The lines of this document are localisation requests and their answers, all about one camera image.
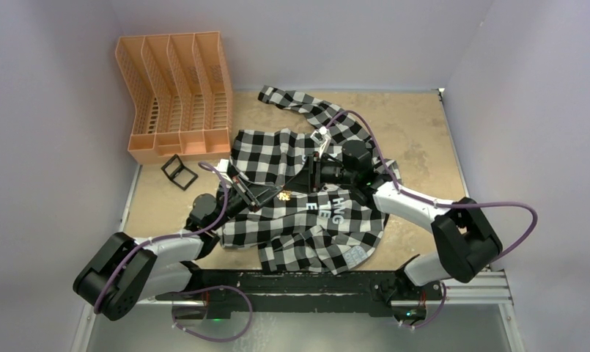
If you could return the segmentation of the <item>black white plaid shirt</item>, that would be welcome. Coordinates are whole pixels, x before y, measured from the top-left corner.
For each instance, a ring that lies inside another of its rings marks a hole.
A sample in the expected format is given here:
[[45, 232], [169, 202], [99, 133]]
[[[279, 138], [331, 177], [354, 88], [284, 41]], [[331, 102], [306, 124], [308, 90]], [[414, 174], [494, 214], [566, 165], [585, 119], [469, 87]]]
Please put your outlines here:
[[[342, 146], [361, 141], [373, 148], [368, 132], [336, 104], [295, 90], [263, 87], [261, 102], [302, 114], [314, 128], [328, 126], [328, 154], [341, 158]], [[303, 169], [317, 149], [307, 133], [241, 130], [230, 162], [254, 184], [282, 186]], [[244, 210], [218, 229], [222, 247], [256, 247], [263, 271], [311, 271], [340, 274], [367, 260], [379, 245], [388, 216], [358, 204], [352, 194], [328, 184], [318, 192], [295, 191], [287, 200], [273, 198], [257, 211]]]

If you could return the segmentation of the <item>gold glitter brooch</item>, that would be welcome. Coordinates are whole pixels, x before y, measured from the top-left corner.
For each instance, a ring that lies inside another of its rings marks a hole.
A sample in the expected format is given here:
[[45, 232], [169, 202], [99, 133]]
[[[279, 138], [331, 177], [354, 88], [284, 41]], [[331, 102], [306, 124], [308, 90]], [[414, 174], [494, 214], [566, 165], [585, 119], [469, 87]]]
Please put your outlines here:
[[283, 202], [290, 201], [292, 198], [292, 192], [291, 191], [281, 191], [278, 193], [277, 198]]

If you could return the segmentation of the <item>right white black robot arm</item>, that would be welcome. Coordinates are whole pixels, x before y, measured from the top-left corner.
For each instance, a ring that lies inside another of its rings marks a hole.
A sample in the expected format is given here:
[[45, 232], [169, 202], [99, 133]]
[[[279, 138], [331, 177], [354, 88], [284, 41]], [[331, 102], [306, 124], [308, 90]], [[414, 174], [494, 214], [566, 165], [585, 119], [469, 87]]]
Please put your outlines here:
[[503, 251], [473, 199], [464, 197], [446, 204], [394, 184], [395, 177], [388, 166], [375, 169], [372, 152], [363, 142], [347, 142], [341, 159], [312, 153], [302, 170], [286, 179], [284, 189], [313, 193], [327, 184], [341, 186], [359, 205], [401, 217], [430, 232], [435, 252], [418, 255], [397, 271], [395, 288], [404, 298], [415, 297], [431, 282], [455, 279], [467, 283]]

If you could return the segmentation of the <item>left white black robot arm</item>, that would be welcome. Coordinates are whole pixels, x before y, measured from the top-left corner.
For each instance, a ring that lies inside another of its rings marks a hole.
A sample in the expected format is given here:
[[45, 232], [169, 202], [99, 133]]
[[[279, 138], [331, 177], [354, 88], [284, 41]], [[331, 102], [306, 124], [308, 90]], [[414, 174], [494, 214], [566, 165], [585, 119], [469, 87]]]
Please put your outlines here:
[[73, 291], [97, 314], [116, 321], [145, 298], [176, 292], [185, 300], [202, 292], [191, 263], [208, 256], [218, 242], [216, 231], [244, 210], [259, 210], [283, 191], [233, 178], [220, 196], [201, 194], [184, 230], [137, 241], [116, 232], [75, 278]]

